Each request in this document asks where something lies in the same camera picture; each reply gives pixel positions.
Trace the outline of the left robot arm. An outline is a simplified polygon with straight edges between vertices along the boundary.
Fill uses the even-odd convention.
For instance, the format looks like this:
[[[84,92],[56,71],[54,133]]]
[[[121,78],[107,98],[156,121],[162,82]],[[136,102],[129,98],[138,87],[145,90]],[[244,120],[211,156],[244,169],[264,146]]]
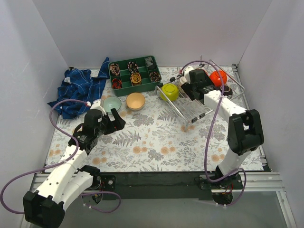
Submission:
[[[68,142],[66,151],[44,182],[34,192],[23,197],[24,217],[27,222],[42,228],[58,228],[72,202],[87,189],[103,194],[104,181],[97,167],[81,163],[97,145],[98,138],[122,130],[125,121],[115,108],[114,120],[102,108],[90,109]]]

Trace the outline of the black brown bowl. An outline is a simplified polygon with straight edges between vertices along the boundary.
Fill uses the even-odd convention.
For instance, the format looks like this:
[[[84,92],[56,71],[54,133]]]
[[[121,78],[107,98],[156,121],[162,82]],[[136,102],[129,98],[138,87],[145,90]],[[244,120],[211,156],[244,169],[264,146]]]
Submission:
[[[233,91],[231,87],[228,85],[222,85],[220,87],[220,92],[223,96],[226,96],[228,99],[231,99],[233,97]]]

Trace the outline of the metal dish rack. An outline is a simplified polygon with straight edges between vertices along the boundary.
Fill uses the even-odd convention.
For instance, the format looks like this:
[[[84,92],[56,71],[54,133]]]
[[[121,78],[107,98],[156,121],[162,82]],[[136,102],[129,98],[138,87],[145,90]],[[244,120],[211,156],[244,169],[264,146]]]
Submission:
[[[172,76],[170,79],[165,81],[165,84],[173,84],[177,87],[180,86],[181,74],[185,72],[190,66],[195,69],[200,68],[206,71],[207,74],[211,74],[215,70],[224,71],[227,75],[228,81],[227,85],[231,88],[232,95],[229,97],[230,100],[237,103],[241,101],[246,103],[245,100],[245,88],[242,86],[239,75],[238,66],[233,64],[232,71],[225,70],[222,66],[216,64],[213,60],[203,61],[202,56],[199,57],[199,61],[188,64],[187,67],[180,69],[177,67],[177,75]],[[169,97],[162,91],[162,86],[164,83],[159,83],[155,87],[155,93],[160,97],[164,98],[166,104],[172,109],[176,116],[181,120],[185,126],[195,123],[196,121],[206,117],[208,114],[212,113],[213,110],[207,106],[204,106],[200,101],[191,100],[189,96],[184,93],[182,89],[179,90],[179,96],[175,101],[170,101]]]

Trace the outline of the brown patterned white bowl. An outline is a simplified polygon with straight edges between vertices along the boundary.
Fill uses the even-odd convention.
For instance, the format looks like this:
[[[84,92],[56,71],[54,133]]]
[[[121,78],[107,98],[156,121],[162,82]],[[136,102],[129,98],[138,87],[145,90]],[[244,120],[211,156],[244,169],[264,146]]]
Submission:
[[[178,88],[179,93],[185,95],[186,93],[185,93],[185,91],[182,89],[181,86],[182,86],[182,83],[181,83],[181,82],[178,82],[178,83],[177,83],[177,88]]]

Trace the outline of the pale green ribbed bowl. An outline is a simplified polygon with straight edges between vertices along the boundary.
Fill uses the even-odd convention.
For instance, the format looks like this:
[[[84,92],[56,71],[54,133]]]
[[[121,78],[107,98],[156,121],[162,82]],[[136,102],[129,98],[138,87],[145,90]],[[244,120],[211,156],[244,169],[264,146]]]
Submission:
[[[108,97],[102,102],[102,107],[107,113],[111,113],[112,109],[117,111],[121,108],[122,102],[118,97]]]

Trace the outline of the beige bowl with drawing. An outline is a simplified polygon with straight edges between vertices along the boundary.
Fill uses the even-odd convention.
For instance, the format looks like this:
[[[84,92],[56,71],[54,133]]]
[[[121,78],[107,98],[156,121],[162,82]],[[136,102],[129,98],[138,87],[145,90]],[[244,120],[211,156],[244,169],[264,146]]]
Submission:
[[[145,97],[141,93],[131,93],[126,98],[126,104],[129,109],[139,111],[145,105]]]

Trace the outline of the orange bowl rear right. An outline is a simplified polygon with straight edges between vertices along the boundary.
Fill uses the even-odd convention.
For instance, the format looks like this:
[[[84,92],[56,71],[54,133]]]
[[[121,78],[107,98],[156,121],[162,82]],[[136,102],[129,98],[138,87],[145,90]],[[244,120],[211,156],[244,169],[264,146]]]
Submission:
[[[224,84],[226,84],[227,80],[228,80],[227,74],[224,71],[222,71],[222,70],[219,70],[218,72],[220,73],[220,75],[221,75],[221,77],[223,79]],[[211,79],[211,81],[213,82],[213,84],[214,84],[215,87],[222,86],[222,81],[221,81],[221,78],[220,78],[218,72],[214,71],[209,76],[209,78]]]

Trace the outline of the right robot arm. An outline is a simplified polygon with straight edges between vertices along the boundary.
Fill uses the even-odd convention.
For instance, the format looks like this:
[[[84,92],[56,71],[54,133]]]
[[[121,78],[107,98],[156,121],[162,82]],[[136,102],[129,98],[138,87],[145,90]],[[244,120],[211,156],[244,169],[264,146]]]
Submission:
[[[264,143],[264,134],[257,110],[247,110],[224,95],[225,86],[215,87],[203,69],[185,70],[182,75],[186,82],[181,85],[191,100],[197,100],[214,110],[228,123],[228,152],[224,160],[217,165],[214,177],[210,182],[225,189],[232,183],[247,156]]]

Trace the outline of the red black ties bottom left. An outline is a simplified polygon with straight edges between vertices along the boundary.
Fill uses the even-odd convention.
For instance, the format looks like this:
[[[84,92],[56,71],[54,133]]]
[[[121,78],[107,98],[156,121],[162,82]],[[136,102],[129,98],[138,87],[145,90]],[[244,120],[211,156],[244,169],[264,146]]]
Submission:
[[[114,78],[112,80],[112,87],[113,89],[121,89],[122,88],[122,81],[119,78]]]

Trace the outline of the brown ties bottom right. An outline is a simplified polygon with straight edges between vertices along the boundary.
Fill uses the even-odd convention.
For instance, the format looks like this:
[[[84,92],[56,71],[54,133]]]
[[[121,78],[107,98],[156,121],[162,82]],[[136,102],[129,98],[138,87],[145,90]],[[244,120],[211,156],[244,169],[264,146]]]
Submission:
[[[151,82],[159,82],[161,81],[161,75],[154,71],[149,74]]]

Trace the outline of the yellow ties bottom middle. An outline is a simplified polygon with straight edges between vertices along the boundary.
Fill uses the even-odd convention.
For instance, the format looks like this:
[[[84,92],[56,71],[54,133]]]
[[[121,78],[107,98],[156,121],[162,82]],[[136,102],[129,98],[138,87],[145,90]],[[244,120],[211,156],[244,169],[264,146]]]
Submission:
[[[142,83],[141,75],[137,72],[132,73],[130,77],[132,86],[140,85]]]

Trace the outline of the floral table mat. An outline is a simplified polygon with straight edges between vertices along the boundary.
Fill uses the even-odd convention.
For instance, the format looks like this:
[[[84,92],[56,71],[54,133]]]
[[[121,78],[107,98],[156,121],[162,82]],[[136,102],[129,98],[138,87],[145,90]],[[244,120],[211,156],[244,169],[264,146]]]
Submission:
[[[228,151],[228,123],[214,113],[185,126],[154,91],[132,111],[122,102],[123,130],[102,136],[84,160],[103,172],[215,170]]]

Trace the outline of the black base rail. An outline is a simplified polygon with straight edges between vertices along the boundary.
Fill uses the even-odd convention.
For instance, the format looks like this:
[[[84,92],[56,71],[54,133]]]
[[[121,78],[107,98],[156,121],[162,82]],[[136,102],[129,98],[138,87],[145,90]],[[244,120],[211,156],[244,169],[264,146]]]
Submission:
[[[243,189],[243,178],[236,174],[211,183],[201,171],[100,172],[100,190],[117,193],[125,200],[199,199],[230,204],[232,194]]]

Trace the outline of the lime green bowl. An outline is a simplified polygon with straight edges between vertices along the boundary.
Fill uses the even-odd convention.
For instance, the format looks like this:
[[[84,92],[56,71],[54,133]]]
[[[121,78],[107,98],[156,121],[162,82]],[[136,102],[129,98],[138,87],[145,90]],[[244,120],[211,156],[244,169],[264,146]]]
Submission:
[[[171,101],[175,101],[179,97],[178,88],[172,83],[163,85],[161,90]]]

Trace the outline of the blue plaid cloth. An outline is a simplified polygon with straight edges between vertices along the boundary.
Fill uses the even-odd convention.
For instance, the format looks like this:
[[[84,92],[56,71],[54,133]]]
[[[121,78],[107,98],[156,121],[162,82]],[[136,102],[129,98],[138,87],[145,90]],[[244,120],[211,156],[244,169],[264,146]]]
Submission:
[[[61,86],[57,88],[57,100],[49,102],[48,105],[53,107],[64,99],[71,99],[71,101],[57,106],[55,110],[63,119],[73,119],[84,114],[89,110],[89,107],[74,100],[92,103],[101,98],[106,81],[110,78],[108,65],[109,58],[106,57],[96,77],[91,76],[92,71],[90,69],[73,68],[66,70],[64,80]]]

